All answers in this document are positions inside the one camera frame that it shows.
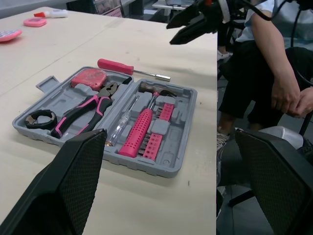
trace gray plastic tool case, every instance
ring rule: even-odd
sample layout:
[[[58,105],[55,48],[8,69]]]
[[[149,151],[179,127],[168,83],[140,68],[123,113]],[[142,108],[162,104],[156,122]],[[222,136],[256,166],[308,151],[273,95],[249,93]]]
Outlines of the gray plastic tool case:
[[[42,129],[27,129],[24,123],[28,114],[36,110],[51,110],[53,111],[58,121],[61,120],[64,113],[78,104],[80,104],[88,95],[97,94],[90,87],[83,84],[78,84],[75,88],[71,87],[70,81],[81,71],[93,69],[84,67],[73,74],[71,77],[60,83],[55,77],[51,76],[38,84],[36,87],[45,93],[43,98],[32,105],[29,109],[19,115],[14,121],[13,126],[22,135],[28,136],[35,140],[41,140],[47,143],[62,146],[65,141],[74,137],[81,128],[83,128],[94,115],[94,110],[89,111],[78,118],[64,133],[57,139],[50,135],[50,130]],[[155,80],[141,79],[134,82],[134,79],[128,84],[121,84],[129,75],[106,70],[106,84],[117,82],[118,90],[112,96],[112,106],[104,113],[104,118],[96,125],[95,129],[104,128],[108,131],[108,136],[116,128],[121,116],[130,108],[137,96],[140,96],[131,110],[131,118],[120,135],[115,146],[106,146],[103,159],[113,164],[121,164],[130,169],[142,170],[151,175],[159,175],[166,178],[175,177],[181,168],[184,153],[187,144],[188,133],[191,127],[192,117],[196,105],[197,91],[187,87],[181,87],[170,83],[163,83]],[[125,157],[118,154],[118,151],[125,143],[126,138],[134,125],[136,118],[140,112],[147,108],[147,105],[152,98],[152,94],[138,92],[141,82],[147,82],[149,85],[162,85],[172,90],[177,94],[176,98],[159,96],[154,107],[154,114],[160,110],[165,103],[174,104],[169,125],[159,126],[158,121],[152,121],[148,134],[151,132],[159,132],[164,134],[162,144],[154,161],[146,159],[138,155],[136,158]],[[46,122],[47,117],[39,117],[38,122]]]

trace black shorts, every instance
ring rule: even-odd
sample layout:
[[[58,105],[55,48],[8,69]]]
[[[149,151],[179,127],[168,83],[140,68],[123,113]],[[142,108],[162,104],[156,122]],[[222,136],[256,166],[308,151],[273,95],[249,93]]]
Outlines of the black shorts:
[[[295,72],[300,90],[308,87],[300,74],[310,80],[313,77],[313,52],[301,47],[286,49],[286,55]],[[234,55],[220,66],[221,73],[228,80],[221,112],[243,118],[252,100],[255,106],[248,115],[250,123],[264,127],[276,126],[283,113],[271,109],[271,90],[274,76],[255,41],[237,43]]]

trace wooden table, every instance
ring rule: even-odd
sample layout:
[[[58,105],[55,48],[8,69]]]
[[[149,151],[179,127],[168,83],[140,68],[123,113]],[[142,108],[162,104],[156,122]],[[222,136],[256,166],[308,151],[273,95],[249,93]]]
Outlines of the wooden table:
[[[0,221],[59,151],[20,135],[12,120],[43,96],[35,85],[48,76],[63,81],[106,58],[171,76],[172,83],[195,88],[198,99],[178,175],[165,179],[103,162],[84,234],[215,234],[216,34],[171,46],[177,30],[162,23],[70,12],[40,28],[22,26],[32,14],[0,20],[2,30],[23,30],[15,41],[0,44]]]

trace black robotic arm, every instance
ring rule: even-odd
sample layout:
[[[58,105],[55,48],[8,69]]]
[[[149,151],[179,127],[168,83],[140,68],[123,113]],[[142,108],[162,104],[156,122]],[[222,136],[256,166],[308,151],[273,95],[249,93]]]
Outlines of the black robotic arm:
[[[299,4],[299,10],[313,9],[312,0],[295,1]],[[286,2],[292,2],[292,0],[283,1],[277,12]],[[195,0],[191,6],[178,13],[167,24],[167,29],[185,26],[174,36],[170,44],[186,44],[205,33],[217,32],[220,24],[230,21],[234,12],[244,6],[249,7],[267,21],[277,15],[274,13],[272,18],[265,16],[248,0]]]

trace hand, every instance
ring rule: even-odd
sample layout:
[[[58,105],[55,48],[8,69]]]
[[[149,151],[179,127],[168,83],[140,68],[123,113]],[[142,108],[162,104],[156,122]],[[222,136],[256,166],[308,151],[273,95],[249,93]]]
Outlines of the hand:
[[[306,88],[300,93],[300,101],[295,111],[290,112],[290,115],[295,118],[304,118],[306,114],[313,110],[313,87]]]
[[[272,88],[272,108],[285,113],[295,112],[299,102],[300,89],[293,71],[275,77]]]

